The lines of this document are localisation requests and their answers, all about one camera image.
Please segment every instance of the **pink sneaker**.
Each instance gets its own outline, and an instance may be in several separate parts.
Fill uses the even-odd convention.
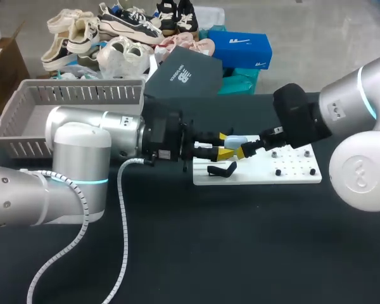
[[[194,40],[191,42],[186,41],[180,46],[208,56],[213,56],[215,51],[215,43],[211,39],[203,39],[198,42]]]
[[[182,46],[183,43],[190,43],[191,41],[193,41],[191,33],[180,33],[167,37],[155,47],[156,57],[158,57],[159,61],[165,61],[176,46]]]

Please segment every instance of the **blue shoebox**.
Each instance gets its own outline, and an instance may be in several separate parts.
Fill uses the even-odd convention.
[[[208,38],[215,43],[213,57],[220,59],[224,68],[269,68],[273,52],[265,34],[210,30]]]

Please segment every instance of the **white sneaker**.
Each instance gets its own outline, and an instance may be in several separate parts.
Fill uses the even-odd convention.
[[[149,57],[153,54],[153,48],[141,43],[133,43],[128,48],[125,59],[129,63],[126,68],[134,70],[132,74],[138,72],[143,74],[150,66]]]
[[[107,45],[100,50],[97,55],[97,61],[101,67],[107,67],[109,64],[108,58],[110,57],[110,53],[112,51],[118,51],[122,54],[125,54],[127,50],[130,48],[133,42],[124,37],[116,37],[110,40]]]
[[[116,37],[97,56],[103,76],[138,77],[149,68],[149,57],[153,54],[150,46],[133,43],[126,37]]]
[[[100,41],[98,18],[81,18],[69,28],[68,51],[76,54],[90,50],[91,45]]]
[[[81,11],[79,9],[63,9],[56,17],[47,21],[48,30],[52,34],[59,34],[69,30],[69,27],[79,18],[94,17],[91,11]]]
[[[41,61],[45,71],[56,71],[77,60],[77,55],[67,49],[68,38],[56,34],[51,48],[42,56]]]

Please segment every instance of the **white board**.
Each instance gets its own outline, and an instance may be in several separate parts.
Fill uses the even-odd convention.
[[[255,141],[259,136],[246,136],[249,141]],[[196,147],[210,148],[211,144],[196,142]],[[277,158],[272,157],[272,152],[277,153]],[[209,176],[207,166],[213,165],[219,168],[228,168],[237,161],[237,169],[229,177]],[[276,170],[281,170],[281,175],[276,176]],[[310,175],[311,169],[315,169],[315,175]],[[291,146],[276,148],[271,151],[259,149],[256,155],[250,158],[238,160],[236,157],[216,163],[210,160],[193,159],[193,182],[197,186],[208,185],[255,185],[255,184],[318,184],[322,180],[312,146],[293,149]]]

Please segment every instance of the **black sneaker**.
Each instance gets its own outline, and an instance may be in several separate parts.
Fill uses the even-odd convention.
[[[160,44],[164,39],[161,30],[152,23],[140,20],[136,11],[118,11],[113,13],[104,3],[99,5],[101,34],[121,35],[145,44]]]
[[[177,8],[179,21],[177,22],[177,29],[180,33],[192,33],[194,40],[198,41],[198,22],[194,7],[190,0],[180,0],[179,7]]]
[[[158,17],[155,16],[148,16],[145,13],[145,9],[137,8],[136,6],[127,7],[129,5],[129,1],[122,0],[122,5],[120,3],[120,0],[117,0],[117,4],[114,4],[114,7],[111,9],[114,12],[114,15],[118,16],[118,13],[121,14],[123,10],[129,11],[129,12],[137,12],[138,13],[138,20],[145,20],[151,22],[155,27],[160,29],[161,23]]]
[[[165,37],[176,34],[177,31],[177,5],[173,0],[162,0],[156,5],[159,19],[161,21],[160,29]]]

